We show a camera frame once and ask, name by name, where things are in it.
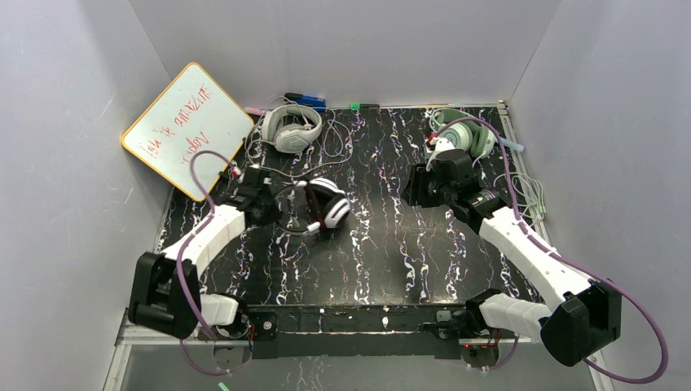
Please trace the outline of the yellow framed whiteboard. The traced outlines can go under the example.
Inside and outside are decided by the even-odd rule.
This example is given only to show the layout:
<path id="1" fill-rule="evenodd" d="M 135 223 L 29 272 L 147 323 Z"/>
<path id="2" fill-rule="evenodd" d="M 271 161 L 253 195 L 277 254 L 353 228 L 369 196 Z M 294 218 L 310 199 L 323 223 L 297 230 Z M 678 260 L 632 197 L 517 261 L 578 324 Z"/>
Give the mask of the yellow framed whiteboard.
<path id="1" fill-rule="evenodd" d="M 121 145 L 195 201 L 220 179 L 254 120 L 190 62 L 121 136 Z"/>

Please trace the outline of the grey white headphones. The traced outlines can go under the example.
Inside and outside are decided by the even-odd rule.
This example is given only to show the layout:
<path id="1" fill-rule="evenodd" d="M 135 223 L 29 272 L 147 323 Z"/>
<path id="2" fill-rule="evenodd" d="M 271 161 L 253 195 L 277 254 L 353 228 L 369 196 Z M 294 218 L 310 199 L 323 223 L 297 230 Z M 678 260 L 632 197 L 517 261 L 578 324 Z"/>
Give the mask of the grey white headphones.
<path id="1" fill-rule="evenodd" d="M 297 154 L 321 134 L 323 118 L 313 108 L 290 103 L 269 111 L 261 124 L 261 140 L 276 151 Z"/>

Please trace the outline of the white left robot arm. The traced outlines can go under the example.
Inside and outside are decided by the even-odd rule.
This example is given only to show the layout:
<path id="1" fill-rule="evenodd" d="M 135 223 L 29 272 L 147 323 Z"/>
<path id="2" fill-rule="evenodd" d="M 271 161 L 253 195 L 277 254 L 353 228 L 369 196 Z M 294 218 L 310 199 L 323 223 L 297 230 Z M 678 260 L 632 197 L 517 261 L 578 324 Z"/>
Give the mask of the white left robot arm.
<path id="1" fill-rule="evenodd" d="M 240 300 L 203 294 L 200 275 L 247 229 L 279 220 L 268 169 L 254 165 L 225 202 L 218 204 L 179 241 L 160 253 L 145 252 L 135 264 L 127 317 L 130 322 L 179 339 L 198 327 L 241 325 Z"/>

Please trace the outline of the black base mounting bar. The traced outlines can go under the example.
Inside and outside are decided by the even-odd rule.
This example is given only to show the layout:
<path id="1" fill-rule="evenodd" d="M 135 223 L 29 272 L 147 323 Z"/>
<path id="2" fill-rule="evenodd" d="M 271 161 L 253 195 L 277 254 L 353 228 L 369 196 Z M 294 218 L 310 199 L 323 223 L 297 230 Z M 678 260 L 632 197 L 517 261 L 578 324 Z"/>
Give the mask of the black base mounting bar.
<path id="1" fill-rule="evenodd" d="M 475 333 L 460 305 L 251 305 L 258 359 L 432 356 L 457 359 Z"/>

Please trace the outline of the mint green headphones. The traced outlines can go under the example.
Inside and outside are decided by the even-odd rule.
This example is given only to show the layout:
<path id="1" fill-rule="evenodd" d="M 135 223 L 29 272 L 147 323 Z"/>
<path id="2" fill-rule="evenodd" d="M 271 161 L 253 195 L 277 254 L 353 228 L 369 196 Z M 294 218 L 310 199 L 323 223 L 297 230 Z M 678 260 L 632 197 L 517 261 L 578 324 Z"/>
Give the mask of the mint green headphones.
<path id="1" fill-rule="evenodd" d="M 458 149 L 473 158 L 485 158 L 495 146 L 496 137 L 486 126 L 474 121 L 462 121 L 450 125 L 444 131 L 439 129 L 458 118 L 473 117 L 472 114 L 456 108 L 435 108 L 429 117 L 429 126 L 438 137 L 446 138 Z"/>

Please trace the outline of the blue marker pen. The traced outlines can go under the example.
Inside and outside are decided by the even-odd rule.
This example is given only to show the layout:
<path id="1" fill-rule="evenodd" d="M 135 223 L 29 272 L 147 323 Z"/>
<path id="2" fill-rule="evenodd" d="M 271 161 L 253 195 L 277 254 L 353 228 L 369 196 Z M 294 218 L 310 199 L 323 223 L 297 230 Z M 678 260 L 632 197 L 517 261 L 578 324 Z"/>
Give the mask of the blue marker pen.
<path id="1" fill-rule="evenodd" d="M 291 92 L 285 93 L 284 97 L 287 100 L 294 102 L 295 104 L 300 104 L 303 106 L 307 106 L 309 108 L 313 108 L 317 112 L 323 112 L 327 108 L 326 101 L 323 98 Z"/>

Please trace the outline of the light blue pen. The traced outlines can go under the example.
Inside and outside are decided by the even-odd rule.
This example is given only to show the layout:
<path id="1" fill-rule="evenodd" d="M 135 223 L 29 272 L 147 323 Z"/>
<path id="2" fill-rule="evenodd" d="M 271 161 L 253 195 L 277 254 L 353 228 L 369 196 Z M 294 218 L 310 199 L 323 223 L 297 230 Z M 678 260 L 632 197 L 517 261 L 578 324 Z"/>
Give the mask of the light blue pen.
<path id="1" fill-rule="evenodd" d="M 523 152 L 525 149 L 525 147 L 522 144 L 506 138 L 500 138 L 500 141 L 505 147 L 510 148 L 516 152 Z"/>

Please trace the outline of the green black marker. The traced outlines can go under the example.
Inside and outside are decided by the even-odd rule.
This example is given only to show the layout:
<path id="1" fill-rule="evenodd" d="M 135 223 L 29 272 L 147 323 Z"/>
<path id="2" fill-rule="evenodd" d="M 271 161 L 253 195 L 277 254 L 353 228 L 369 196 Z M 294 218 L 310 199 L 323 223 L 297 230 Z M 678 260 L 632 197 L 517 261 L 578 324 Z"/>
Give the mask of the green black marker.
<path id="1" fill-rule="evenodd" d="M 377 103 L 352 103 L 350 105 L 351 110 L 379 109 L 380 107 Z"/>

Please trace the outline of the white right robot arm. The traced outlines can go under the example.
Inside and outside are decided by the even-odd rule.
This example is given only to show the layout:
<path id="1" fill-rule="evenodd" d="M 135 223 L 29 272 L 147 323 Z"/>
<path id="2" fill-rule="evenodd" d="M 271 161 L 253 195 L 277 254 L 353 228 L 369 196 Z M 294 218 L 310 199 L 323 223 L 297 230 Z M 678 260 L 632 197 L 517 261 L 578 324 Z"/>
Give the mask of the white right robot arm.
<path id="1" fill-rule="evenodd" d="M 543 298 L 535 303 L 488 288 L 451 316 L 462 333 L 510 330 L 542 343 L 568 367 L 621 336 L 621 294 L 556 260 L 557 252 L 522 225 L 507 194 L 481 184 L 465 152 L 451 149 L 411 165 L 401 197 L 412 207 L 447 206 L 504 254 Z"/>

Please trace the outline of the black and white headphones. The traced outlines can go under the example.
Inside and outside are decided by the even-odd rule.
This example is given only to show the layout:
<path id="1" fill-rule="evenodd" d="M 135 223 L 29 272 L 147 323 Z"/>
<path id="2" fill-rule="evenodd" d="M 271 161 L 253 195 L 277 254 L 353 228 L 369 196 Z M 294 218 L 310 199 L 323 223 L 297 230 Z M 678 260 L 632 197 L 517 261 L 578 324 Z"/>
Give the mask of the black and white headphones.
<path id="1" fill-rule="evenodd" d="M 295 226 L 290 222 L 279 222 L 280 228 L 289 235 L 306 236 L 319 231 L 332 231 L 342 226 L 351 211 L 351 203 L 346 192 L 340 189 L 335 182 L 326 178 L 299 179 L 281 188 L 275 199 L 279 204 L 279 198 L 289 192 L 302 189 L 312 220 L 305 226 Z"/>

